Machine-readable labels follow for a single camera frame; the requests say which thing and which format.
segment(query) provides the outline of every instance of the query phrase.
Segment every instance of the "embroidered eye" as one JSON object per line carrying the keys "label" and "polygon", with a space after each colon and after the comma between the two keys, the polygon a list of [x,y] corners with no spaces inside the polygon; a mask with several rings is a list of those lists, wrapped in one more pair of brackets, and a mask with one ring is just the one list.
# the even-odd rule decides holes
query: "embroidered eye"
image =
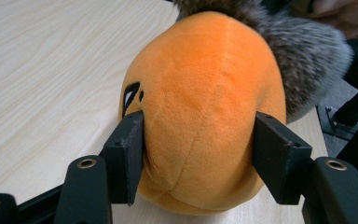
{"label": "embroidered eye", "polygon": [[130,106],[133,99],[135,98],[135,95],[139,90],[139,86],[140,86],[140,83],[135,82],[135,83],[130,84],[130,86],[128,86],[126,88],[126,90],[124,90],[123,113],[122,113],[123,118],[126,115],[126,111],[127,111],[128,107]]}

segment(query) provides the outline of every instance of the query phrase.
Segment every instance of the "gray floor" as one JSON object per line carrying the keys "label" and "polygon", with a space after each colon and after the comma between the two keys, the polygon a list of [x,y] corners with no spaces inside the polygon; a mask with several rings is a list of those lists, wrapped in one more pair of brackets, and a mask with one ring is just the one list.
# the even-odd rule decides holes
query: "gray floor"
{"label": "gray floor", "polygon": [[[334,108],[340,108],[358,92],[344,80],[341,80],[334,89],[322,100],[322,103]],[[346,145],[346,141],[324,133],[328,155],[336,157],[338,152]]]}

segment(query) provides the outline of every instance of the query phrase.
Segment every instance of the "light wood tabletop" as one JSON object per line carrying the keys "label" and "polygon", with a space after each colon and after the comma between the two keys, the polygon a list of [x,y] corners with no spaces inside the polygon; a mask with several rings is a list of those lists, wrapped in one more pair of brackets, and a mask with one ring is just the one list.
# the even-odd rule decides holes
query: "light wood tabletop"
{"label": "light wood tabletop", "polygon": [[[0,192],[23,203],[62,184],[76,158],[98,154],[117,126],[132,59],[174,24],[162,0],[0,1]],[[315,110],[289,125],[326,155]],[[303,223],[301,206],[266,188],[225,213],[181,216],[137,197],[113,205],[115,223]]]}

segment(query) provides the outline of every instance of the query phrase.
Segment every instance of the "orange plush toy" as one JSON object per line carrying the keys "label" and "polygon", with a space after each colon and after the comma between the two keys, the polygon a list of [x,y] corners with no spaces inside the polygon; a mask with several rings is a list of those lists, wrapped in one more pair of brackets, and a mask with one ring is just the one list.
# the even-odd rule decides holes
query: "orange plush toy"
{"label": "orange plush toy", "polygon": [[216,12],[177,22],[134,59],[121,99],[121,116],[145,115],[138,190],[150,202],[208,215],[263,186],[252,166],[255,113],[285,123],[285,98],[274,56],[253,29]]}

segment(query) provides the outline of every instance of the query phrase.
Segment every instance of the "plush toy face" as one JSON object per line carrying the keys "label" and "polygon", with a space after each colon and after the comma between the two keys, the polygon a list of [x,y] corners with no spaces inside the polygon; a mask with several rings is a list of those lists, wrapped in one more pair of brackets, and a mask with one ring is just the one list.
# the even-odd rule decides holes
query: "plush toy face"
{"label": "plush toy face", "polygon": [[177,22],[134,59],[119,114],[138,110],[145,114],[139,192],[191,215],[254,197],[263,185],[252,166],[255,112],[285,122],[269,47],[249,27],[213,12]]}

